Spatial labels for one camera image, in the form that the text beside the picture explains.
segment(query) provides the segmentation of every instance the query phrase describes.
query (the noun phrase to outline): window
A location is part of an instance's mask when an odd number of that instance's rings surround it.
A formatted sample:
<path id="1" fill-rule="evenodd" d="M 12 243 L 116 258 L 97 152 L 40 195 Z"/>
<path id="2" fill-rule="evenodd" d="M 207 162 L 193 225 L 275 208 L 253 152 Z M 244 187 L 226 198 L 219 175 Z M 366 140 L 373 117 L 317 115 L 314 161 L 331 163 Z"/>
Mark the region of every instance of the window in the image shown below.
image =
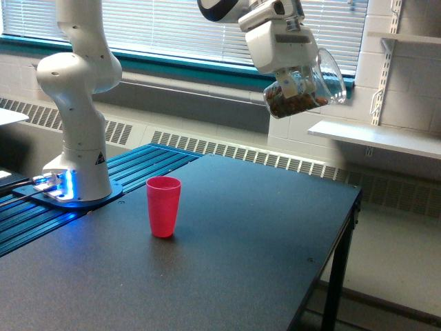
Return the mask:
<path id="1" fill-rule="evenodd" d="M 345 74 L 355 75 L 367 0 L 304 0 L 305 24 Z M 63 40 L 54 0 L 1 0 L 3 33 Z M 196 0 L 103 0 L 111 48 L 251 66 L 236 24 L 207 21 Z"/>

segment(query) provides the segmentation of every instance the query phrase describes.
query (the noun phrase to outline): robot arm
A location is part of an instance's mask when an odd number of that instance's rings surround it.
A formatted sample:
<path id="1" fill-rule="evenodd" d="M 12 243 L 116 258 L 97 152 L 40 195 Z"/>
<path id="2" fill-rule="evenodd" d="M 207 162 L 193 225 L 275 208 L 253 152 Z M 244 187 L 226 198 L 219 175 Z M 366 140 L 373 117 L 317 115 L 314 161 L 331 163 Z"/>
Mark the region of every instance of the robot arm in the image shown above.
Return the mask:
<path id="1" fill-rule="evenodd" d="M 43 172 L 59 174 L 59 189 L 48 193 L 54 199 L 93 201 L 112 189 L 105 161 L 105 119 L 94 107 L 92 94 L 118 85 L 122 70 L 105 40 L 101 1 L 57 0 L 56 6 L 58 25 L 73 52 L 46 57 L 37 68 L 41 88 L 54 100 L 63 121 L 63 152 Z"/>
<path id="2" fill-rule="evenodd" d="M 275 74 L 276 82 L 264 90 L 274 117 L 346 100 L 334 58 L 318 49 L 311 30 L 302 24 L 300 0 L 198 0 L 198 6 L 210 21 L 237 22 L 254 66 L 263 74 Z"/>

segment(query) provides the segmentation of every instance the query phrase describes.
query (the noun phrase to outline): warning label sticker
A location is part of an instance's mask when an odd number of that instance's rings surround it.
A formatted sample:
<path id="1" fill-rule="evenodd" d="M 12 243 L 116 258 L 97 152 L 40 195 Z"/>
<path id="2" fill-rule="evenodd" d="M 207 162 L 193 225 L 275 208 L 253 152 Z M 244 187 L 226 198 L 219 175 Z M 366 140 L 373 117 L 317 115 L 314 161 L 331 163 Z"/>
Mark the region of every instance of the warning label sticker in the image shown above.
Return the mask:
<path id="1" fill-rule="evenodd" d="M 98 159 L 96 159 L 95 165 L 97 166 L 98 164 L 102 164 L 105 162 L 104 156 L 103 156 L 103 152 L 99 152 L 99 156 Z"/>

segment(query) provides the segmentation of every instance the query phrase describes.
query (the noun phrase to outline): white table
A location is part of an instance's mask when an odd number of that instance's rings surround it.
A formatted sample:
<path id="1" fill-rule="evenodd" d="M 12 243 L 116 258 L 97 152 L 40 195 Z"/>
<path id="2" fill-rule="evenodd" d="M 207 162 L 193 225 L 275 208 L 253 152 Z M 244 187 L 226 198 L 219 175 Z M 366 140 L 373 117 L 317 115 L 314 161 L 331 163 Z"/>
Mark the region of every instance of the white table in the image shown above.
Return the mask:
<path id="1" fill-rule="evenodd" d="M 0 126 L 20 121 L 26 121 L 27 119 L 29 119 L 29 117 L 21 114 L 20 112 L 13 112 L 11 110 L 0 108 Z"/>

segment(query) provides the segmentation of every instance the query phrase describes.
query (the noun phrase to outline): blue led light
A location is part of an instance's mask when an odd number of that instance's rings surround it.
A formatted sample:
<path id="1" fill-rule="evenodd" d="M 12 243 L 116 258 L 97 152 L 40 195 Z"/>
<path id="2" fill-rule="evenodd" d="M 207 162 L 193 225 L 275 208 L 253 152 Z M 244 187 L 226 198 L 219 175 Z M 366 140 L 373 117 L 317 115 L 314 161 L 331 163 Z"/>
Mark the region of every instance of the blue led light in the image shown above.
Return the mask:
<path id="1" fill-rule="evenodd" d="M 70 170 L 65 173 L 65 189 L 66 193 L 64 194 L 64 199 L 73 199 L 74 198 L 74 181 L 73 176 Z"/>

